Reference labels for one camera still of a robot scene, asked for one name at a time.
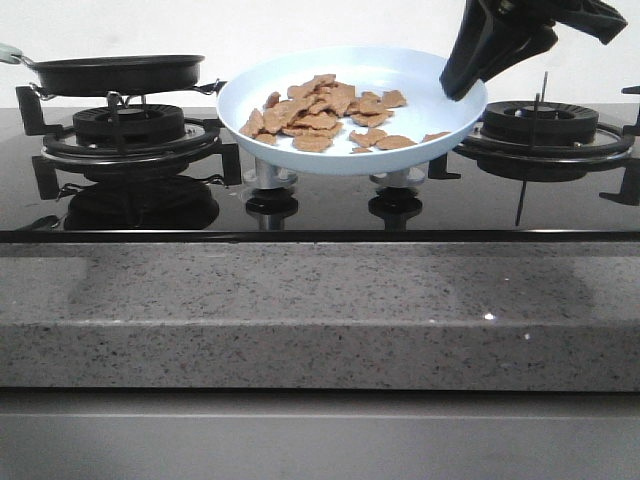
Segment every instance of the stove burner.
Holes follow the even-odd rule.
[[[118,152],[113,145],[83,145],[75,129],[68,127],[58,135],[45,135],[42,154],[61,166],[108,168],[158,162],[163,159],[170,160],[182,154],[193,154],[201,147],[218,142],[220,130],[213,123],[206,120],[185,119],[185,125],[186,131],[183,131],[179,138],[156,144],[133,144],[125,155]]]
[[[634,142],[635,137],[623,129],[598,123],[594,110],[514,101],[489,104],[471,134],[454,150],[474,160],[490,160],[491,170],[504,162],[509,168],[592,171],[620,165],[630,157]]]
[[[113,146],[120,133],[127,145],[157,144],[177,140],[185,134],[182,109],[171,105],[136,105],[117,110],[114,125],[108,107],[83,110],[73,115],[78,144]]]
[[[598,127],[598,112],[564,103],[543,102],[537,108],[527,101],[491,103],[482,119],[483,135],[536,146],[591,143]]]
[[[218,217],[208,186],[174,176],[129,184],[98,183],[69,202],[65,230],[200,230]]]

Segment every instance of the cooktop surface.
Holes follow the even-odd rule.
[[[599,107],[603,120],[622,126],[615,106]],[[193,116],[204,118],[201,111]],[[220,136],[233,144],[224,129]],[[0,143],[4,242],[640,239],[640,160],[633,155],[597,166],[540,167],[450,152],[419,165],[410,177],[423,172],[424,182],[406,188],[369,176],[296,172],[291,185],[261,190],[223,179],[219,154],[114,186],[52,168],[42,145],[42,136],[24,133]],[[240,167],[250,176],[255,159],[240,151]]]

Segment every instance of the pan handle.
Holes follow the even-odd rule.
[[[22,50],[6,43],[0,43],[0,62],[9,63],[11,65],[17,65],[22,63],[28,68],[33,68],[36,62],[26,57]]]
[[[5,43],[0,43],[0,62],[17,65],[22,58],[22,50]]]
[[[214,93],[219,93],[225,83],[227,82],[217,79],[214,83],[200,86],[194,85],[193,87],[185,88],[184,90],[195,90],[203,95],[213,95]]]

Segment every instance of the food piece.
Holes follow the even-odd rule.
[[[329,104],[329,109],[339,117],[344,117],[347,108],[356,99],[356,87],[346,83],[336,82],[329,93],[320,94],[319,98]]]
[[[309,113],[317,115],[331,108],[331,104],[322,98],[309,107]]]
[[[378,100],[363,98],[360,100],[358,110],[363,115],[379,115],[385,113],[387,109]]]
[[[247,123],[240,129],[240,133],[247,137],[255,138],[263,128],[264,118],[262,117],[262,113],[260,113],[260,110],[257,108],[254,108],[251,115],[249,115],[249,120],[247,120]]]
[[[391,90],[382,94],[380,103],[385,108],[404,107],[407,104],[407,99],[404,98],[400,90]]]
[[[365,91],[358,97],[355,85],[336,81],[333,73],[315,75],[301,85],[290,86],[287,97],[280,100],[280,93],[272,92],[263,111],[254,109],[240,132],[270,145],[277,143],[277,135],[288,135],[293,137],[295,148],[322,152],[332,145],[332,139],[342,131],[343,124],[338,120],[348,115],[354,123],[369,127],[365,134],[353,131],[350,135],[350,139],[360,148],[369,151],[369,147],[387,136],[385,131],[375,127],[393,115],[389,108],[406,105],[406,100],[398,90],[384,92],[382,97]],[[391,145],[389,148],[400,148],[406,142],[400,143],[394,146],[395,143],[391,141],[388,145]]]
[[[356,142],[363,148],[369,148],[387,136],[387,132],[379,128],[370,128],[367,133],[357,133],[353,130],[349,134],[349,140]]]
[[[282,133],[290,137],[299,137],[300,135],[314,135],[316,137],[333,138],[342,130],[342,123],[337,122],[333,128],[328,130],[315,130],[307,127],[287,127],[282,129]]]
[[[387,135],[376,143],[376,147],[380,150],[395,150],[396,148],[404,148],[416,145],[416,142],[403,135]]]
[[[380,95],[370,91],[362,92],[362,95],[360,95],[360,98],[362,100],[372,100],[374,102],[379,102],[381,100]]]
[[[275,107],[276,104],[280,101],[280,93],[273,92],[267,98],[267,101],[264,102],[264,109]]]
[[[316,98],[313,96],[296,100],[285,100],[265,110],[265,130],[275,135],[282,130],[282,128],[291,125],[300,112],[307,110],[315,100]]]
[[[327,73],[324,75],[315,75],[313,79],[302,85],[292,85],[287,89],[287,96],[289,98],[305,98],[313,93],[317,88],[325,85],[332,85],[336,80],[336,76],[333,73]]]
[[[444,137],[445,135],[449,135],[451,132],[439,132],[439,133],[427,133],[422,142],[430,142],[431,140],[435,140],[436,138]]]
[[[393,115],[390,110],[385,110],[384,113],[378,115],[364,115],[362,113],[355,113],[351,115],[351,120],[360,125],[361,127],[378,127],[382,125],[385,120]]]
[[[314,130],[329,130],[338,123],[338,118],[327,114],[327,112],[320,112],[317,115],[307,114],[300,117],[293,122],[294,127],[310,127]]]
[[[305,152],[324,152],[331,145],[333,141],[330,138],[316,135],[300,135],[293,139],[293,146]]]
[[[268,143],[269,145],[275,145],[277,137],[270,133],[259,133],[256,135],[255,139],[262,143]]]

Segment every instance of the speckled countertop edge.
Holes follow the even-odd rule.
[[[635,243],[1,244],[1,386],[640,391]]]

